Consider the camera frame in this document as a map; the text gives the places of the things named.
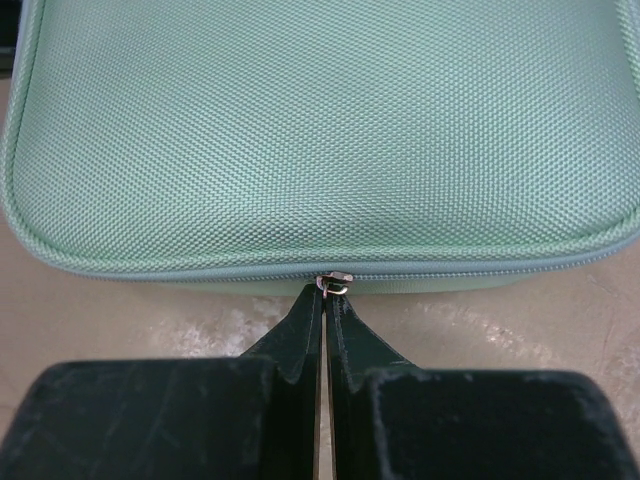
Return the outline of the mint green medicine case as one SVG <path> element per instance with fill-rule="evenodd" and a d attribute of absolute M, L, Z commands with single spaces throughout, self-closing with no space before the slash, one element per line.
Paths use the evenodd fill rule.
<path fill-rule="evenodd" d="M 639 5 L 25 1 L 1 202 L 101 279 L 591 263 L 639 236 Z"/>

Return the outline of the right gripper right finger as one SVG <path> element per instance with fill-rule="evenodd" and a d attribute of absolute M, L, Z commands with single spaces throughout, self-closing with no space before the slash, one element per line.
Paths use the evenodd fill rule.
<path fill-rule="evenodd" d="M 587 376 L 423 369 L 344 296 L 325 303 L 339 479 L 635 479 L 616 415 Z"/>

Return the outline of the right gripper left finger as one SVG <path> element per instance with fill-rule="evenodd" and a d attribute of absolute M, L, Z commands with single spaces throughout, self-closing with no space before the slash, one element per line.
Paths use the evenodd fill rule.
<path fill-rule="evenodd" d="M 323 298 L 306 286 L 237 357 L 76 361 L 33 382 L 5 479 L 313 479 Z"/>

